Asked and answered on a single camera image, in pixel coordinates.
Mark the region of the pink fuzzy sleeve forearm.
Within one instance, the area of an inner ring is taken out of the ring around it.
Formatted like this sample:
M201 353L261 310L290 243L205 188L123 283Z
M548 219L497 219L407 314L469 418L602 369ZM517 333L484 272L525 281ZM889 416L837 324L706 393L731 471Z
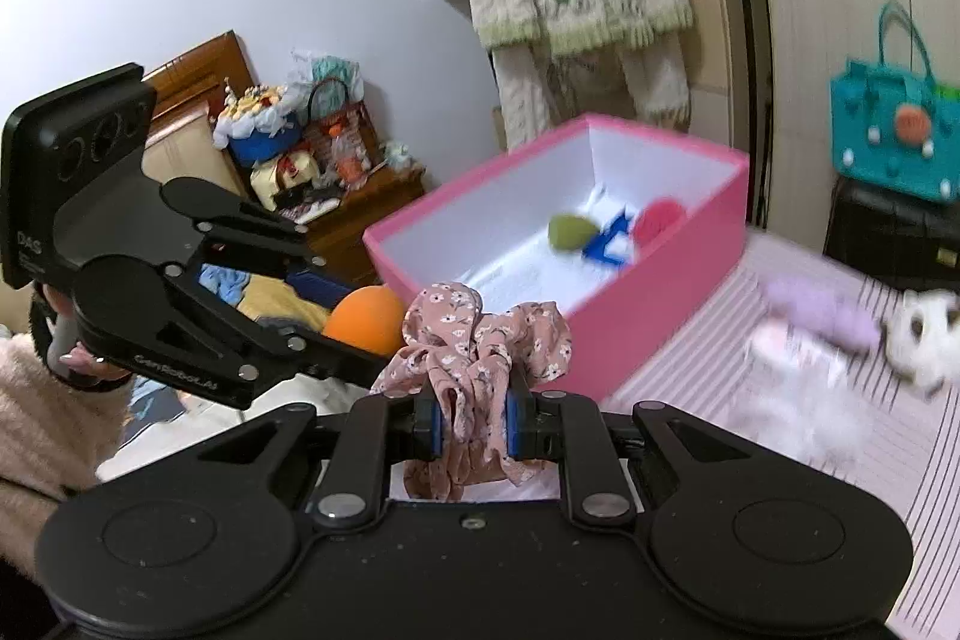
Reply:
M75 386L49 372L31 336L2 342L2 559L26 576L57 503L93 486L117 452L130 403L132 375L83 347L68 358L89 372Z

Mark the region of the left hand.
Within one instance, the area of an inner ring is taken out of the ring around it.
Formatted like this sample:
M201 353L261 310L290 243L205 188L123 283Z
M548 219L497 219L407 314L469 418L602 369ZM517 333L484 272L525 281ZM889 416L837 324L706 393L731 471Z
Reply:
M78 336L73 302L47 284L34 284L29 328L39 359L57 380L78 392L107 393L132 380L128 370L94 356Z

